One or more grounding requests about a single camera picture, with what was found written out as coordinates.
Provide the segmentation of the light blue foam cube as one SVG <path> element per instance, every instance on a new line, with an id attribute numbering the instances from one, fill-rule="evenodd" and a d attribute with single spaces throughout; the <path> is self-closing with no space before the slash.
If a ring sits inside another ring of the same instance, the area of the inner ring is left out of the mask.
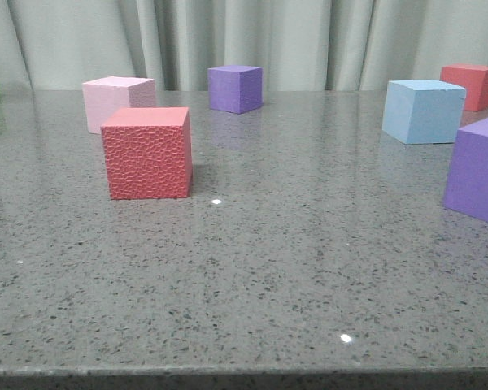
<path id="1" fill-rule="evenodd" d="M 382 131 L 405 145 L 452 143 L 466 89 L 440 80 L 391 80 Z"/>

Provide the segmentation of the red textured foam cube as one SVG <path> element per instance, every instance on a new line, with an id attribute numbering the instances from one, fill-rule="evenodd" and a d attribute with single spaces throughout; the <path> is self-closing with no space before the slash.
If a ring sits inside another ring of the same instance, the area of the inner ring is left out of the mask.
<path id="1" fill-rule="evenodd" d="M 121 108 L 101 130 L 111 199 L 190 195 L 193 163 L 187 107 Z"/>

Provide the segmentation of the purple foam cube centre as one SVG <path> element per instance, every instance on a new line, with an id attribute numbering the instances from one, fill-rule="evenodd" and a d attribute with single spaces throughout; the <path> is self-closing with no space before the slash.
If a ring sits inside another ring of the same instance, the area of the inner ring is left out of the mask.
<path id="1" fill-rule="evenodd" d="M 210 108 L 242 114 L 263 105 L 263 68 L 224 65 L 207 69 Z"/>

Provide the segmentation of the pink foam cube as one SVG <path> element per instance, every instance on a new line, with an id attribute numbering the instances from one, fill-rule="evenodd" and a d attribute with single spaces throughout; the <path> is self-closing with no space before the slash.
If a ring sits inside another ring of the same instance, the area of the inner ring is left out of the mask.
<path id="1" fill-rule="evenodd" d="M 155 80 L 108 76 L 82 84 L 89 133 L 100 134 L 101 125 L 123 107 L 156 106 Z"/>

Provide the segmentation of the purple foam cube right edge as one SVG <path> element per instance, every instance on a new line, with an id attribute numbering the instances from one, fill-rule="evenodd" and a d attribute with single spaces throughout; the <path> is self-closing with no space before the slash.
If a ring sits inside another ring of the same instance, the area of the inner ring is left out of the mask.
<path id="1" fill-rule="evenodd" d="M 458 130 L 443 205 L 488 222 L 488 118 Z"/>

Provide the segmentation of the grey-green curtain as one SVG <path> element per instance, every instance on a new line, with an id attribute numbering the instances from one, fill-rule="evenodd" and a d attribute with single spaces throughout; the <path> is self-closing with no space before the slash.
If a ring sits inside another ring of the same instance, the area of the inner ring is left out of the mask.
<path id="1" fill-rule="evenodd" d="M 2 87 L 194 91 L 236 64 L 271 91 L 381 90 L 453 63 L 488 65 L 488 1 L 0 1 Z"/>

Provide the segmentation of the red foam cube far right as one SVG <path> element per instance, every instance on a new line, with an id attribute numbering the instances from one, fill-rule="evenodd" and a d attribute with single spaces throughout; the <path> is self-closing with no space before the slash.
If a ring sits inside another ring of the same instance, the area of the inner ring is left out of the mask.
<path id="1" fill-rule="evenodd" d="M 465 111 L 488 108 L 488 66 L 457 63 L 442 67 L 440 80 L 466 89 Z"/>

